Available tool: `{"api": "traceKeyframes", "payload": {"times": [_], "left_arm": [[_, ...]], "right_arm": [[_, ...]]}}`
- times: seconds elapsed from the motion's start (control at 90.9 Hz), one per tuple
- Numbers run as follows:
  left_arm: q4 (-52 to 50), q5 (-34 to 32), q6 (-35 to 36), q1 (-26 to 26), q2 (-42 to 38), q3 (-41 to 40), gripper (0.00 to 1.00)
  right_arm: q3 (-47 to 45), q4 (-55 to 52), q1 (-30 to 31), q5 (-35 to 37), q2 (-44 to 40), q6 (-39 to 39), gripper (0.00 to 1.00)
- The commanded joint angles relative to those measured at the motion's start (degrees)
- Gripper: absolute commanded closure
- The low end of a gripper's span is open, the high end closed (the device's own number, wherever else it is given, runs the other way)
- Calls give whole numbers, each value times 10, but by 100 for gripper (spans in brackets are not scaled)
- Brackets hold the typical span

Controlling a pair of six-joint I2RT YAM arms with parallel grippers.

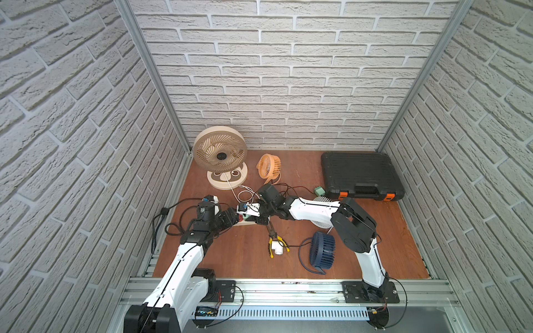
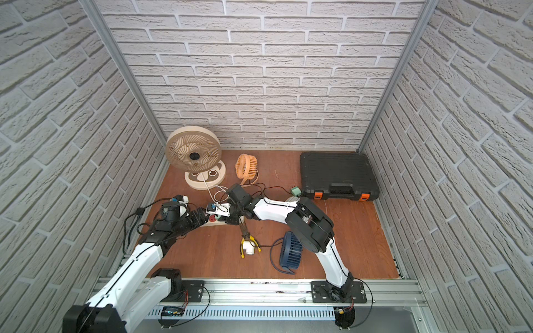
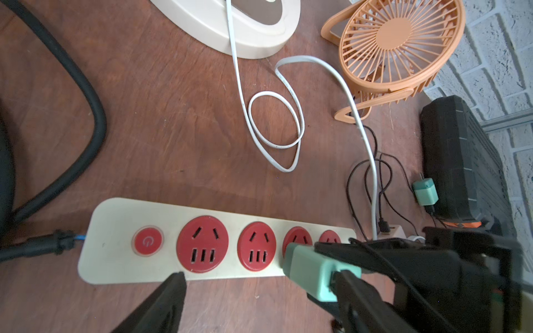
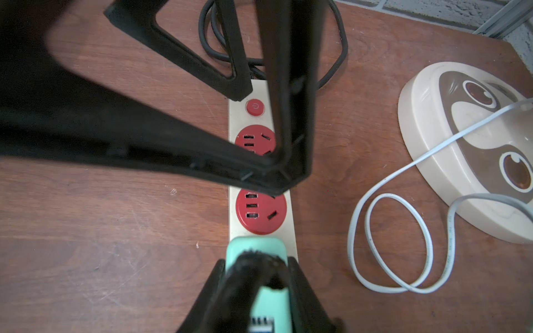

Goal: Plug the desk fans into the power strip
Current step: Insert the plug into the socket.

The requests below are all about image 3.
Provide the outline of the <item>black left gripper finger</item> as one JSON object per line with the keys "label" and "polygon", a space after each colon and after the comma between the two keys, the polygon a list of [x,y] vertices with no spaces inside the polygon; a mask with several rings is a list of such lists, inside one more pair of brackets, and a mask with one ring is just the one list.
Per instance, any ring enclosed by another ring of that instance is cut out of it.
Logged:
{"label": "black left gripper finger", "polygon": [[187,283],[184,273],[172,273],[112,333],[177,332],[186,291]]}

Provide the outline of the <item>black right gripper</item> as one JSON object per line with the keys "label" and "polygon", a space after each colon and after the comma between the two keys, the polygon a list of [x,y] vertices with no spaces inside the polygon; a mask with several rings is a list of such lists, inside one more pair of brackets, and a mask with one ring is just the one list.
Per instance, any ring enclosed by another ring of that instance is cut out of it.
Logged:
{"label": "black right gripper", "polygon": [[333,275],[335,302],[321,308],[345,332],[531,332],[532,286],[519,242],[472,230],[427,227],[401,238],[318,243],[316,252],[389,277],[393,302],[349,271]]}

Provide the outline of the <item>beige power strip red sockets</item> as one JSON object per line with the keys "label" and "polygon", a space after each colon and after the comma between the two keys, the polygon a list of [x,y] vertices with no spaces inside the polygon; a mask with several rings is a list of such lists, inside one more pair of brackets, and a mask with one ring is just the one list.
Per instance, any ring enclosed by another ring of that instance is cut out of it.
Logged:
{"label": "beige power strip red sockets", "polygon": [[276,277],[288,244],[345,243],[349,228],[127,198],[100,203],[78,263],[90,284]]}

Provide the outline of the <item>green plug adapter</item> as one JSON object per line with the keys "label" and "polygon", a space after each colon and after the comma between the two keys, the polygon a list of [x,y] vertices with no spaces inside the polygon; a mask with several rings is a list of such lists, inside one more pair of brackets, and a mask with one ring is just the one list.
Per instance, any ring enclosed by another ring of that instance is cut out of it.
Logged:
{"label": "green plug adapter", "polygon": [[349,271],[362,277],[358,266],[326,257],[312,246],[290,243],[283,261],[283,273],[292,282],[304,289],[319,302],[337,302],[333,291],[333,276],[340,271]]}

